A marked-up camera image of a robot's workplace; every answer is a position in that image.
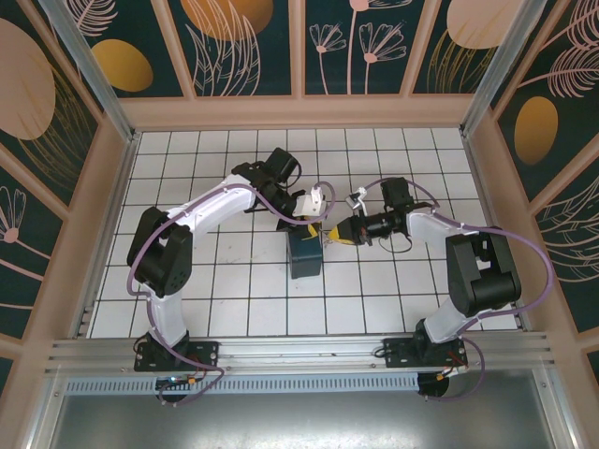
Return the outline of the teal starry night tin box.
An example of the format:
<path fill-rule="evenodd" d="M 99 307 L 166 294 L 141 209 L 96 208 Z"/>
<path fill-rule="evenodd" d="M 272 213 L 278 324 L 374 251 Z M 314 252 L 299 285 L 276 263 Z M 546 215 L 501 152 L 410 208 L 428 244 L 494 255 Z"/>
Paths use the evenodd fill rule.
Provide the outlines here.
<path fill-rule="evenodd" d="M 290 275 L 293 280 L 318 276 L 323 264 L 323 248 L 319 239 L 301 241 L 299 233 L 307 226 L 297 226 L 287 232 Z"/>

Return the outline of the grey metal sheet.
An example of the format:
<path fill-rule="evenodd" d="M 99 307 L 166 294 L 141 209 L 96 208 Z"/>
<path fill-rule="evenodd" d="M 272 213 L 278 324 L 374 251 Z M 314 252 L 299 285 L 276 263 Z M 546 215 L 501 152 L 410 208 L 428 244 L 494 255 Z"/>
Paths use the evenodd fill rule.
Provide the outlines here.
<path fill-rule="evenodd" d="M 537 400 L 426 402 L 413 393 L 67 398 L 51 449 L 557 449 Z"/>

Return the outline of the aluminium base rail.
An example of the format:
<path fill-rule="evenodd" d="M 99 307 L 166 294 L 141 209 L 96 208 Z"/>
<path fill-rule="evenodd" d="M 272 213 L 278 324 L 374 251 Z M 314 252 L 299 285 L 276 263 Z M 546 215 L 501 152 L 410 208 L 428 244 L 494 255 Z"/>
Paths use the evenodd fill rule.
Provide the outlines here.
<path fill-rule="evenodd" d="M 536 369 L 556 358 L 542 332 L 467 332 L 483 353 L 487 369 Z M 227 374 L 315 374 L 381 372 L 385 362 L 373 353 L 381 335 L 274 338 L 222 338 L 218 366 Z M 57 340 L 45 363 L 47 375 L 116 376 L 134 372 L 133 339 Z"/>

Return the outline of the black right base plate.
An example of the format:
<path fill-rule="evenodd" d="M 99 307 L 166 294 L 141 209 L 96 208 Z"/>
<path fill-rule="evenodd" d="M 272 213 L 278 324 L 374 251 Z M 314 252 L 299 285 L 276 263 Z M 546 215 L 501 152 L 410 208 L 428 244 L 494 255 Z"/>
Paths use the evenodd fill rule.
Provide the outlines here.
<path fill-rule="evenodd" d="M 431 342 L 426 334 L 383 340 L 383 358 L 388 368 L 452 368 L 469 364 L 460 339 Z"/>

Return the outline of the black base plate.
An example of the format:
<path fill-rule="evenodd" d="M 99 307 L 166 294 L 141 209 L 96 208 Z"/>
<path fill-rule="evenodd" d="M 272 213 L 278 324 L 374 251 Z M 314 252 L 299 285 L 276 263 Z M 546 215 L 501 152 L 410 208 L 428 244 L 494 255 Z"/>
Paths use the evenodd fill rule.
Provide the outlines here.
<path fill-rule="evenodd" d="M 178 354 L 194 361 L 215 367 L 218 361 L 218 343 L 216 341 L 185 340 L 174 346 Z M 134 360 L 135 372 L 177 372 L 192 371 L 197 367 L 172 355 L 156 340 L 137 344 Z"/>
<path fill-rule="evenodd" d="M 388 368 L 452 368 L 469 364 L 460 339 L 431 342 L 426 334 L 383 340 L 383 358 Z"/>

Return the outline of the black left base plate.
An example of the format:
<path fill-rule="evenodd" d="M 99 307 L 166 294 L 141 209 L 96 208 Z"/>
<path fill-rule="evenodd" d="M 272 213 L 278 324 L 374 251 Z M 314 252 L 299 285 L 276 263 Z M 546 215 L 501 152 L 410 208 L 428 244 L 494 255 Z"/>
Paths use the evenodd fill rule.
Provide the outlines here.
<path fill-rule="evenodd" d="M 215 367 L 218 361 L 218 343 L 216 341 L 185 340 L 174 346 L 178 354 L 194 361 Z M 177 372 L 192 371 L 197 367 L 172 355 L 156 340 L 137 344 L 134 360 L 135 372 Z"/>

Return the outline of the aluminium frame post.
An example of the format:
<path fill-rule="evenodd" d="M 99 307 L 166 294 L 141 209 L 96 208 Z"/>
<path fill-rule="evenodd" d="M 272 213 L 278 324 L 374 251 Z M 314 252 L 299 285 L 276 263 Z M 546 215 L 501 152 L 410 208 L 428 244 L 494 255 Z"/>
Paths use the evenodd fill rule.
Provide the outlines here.
<path fill-rule="evenodd" d="M 501 84 L 508 78 L 510 70 L 530 40 L 534 27 L 543 22 L 541 18 L 547 9 L 548 1 L 523 0 L 460 123 L 460 135 L 464 139 L 468 139 L 476 130 L 487 112 L 491 100 L 499 91 Z"/>
<path fill-rule="evenodd" d="M 131 141 L 135 135 L 134 128 L 86 40 L 87 37 L 102 37 L 108 30 L 118 16 L 116 0 L 36 1 L 119 134 Z"/>

